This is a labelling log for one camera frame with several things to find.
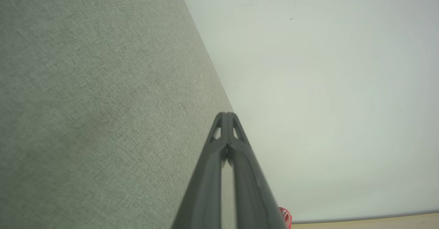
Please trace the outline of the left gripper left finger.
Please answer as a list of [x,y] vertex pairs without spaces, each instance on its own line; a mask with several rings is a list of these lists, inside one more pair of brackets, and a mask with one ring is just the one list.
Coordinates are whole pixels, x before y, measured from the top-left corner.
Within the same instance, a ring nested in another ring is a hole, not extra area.
[[221,229],[221,177],[226,158],[226,113],[218,113],[171,229]]

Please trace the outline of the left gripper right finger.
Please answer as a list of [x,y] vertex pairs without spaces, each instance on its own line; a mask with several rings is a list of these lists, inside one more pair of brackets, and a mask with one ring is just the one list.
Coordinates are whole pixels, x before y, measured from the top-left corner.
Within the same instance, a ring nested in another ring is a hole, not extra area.
[[257,157],[235,113],[226,113],[228,161],[234,172],[237,229],[286,229]]

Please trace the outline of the red shorts with white stripes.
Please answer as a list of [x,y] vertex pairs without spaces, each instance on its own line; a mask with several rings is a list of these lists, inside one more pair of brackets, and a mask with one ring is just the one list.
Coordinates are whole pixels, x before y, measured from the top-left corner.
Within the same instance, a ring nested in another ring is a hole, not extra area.
[[286,229],[291,229],[292,227],[292,215],[291,213],[284,207],[279,207],[279,211],[281,212],[282,218],[284,220],[284,224]]

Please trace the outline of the grey fabric sofa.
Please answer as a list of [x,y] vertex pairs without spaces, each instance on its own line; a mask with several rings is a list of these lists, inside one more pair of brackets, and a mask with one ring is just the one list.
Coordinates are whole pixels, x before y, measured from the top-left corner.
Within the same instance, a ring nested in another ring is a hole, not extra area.
[[170,229],[222,111],[184,0],[0,0],[0,229]]

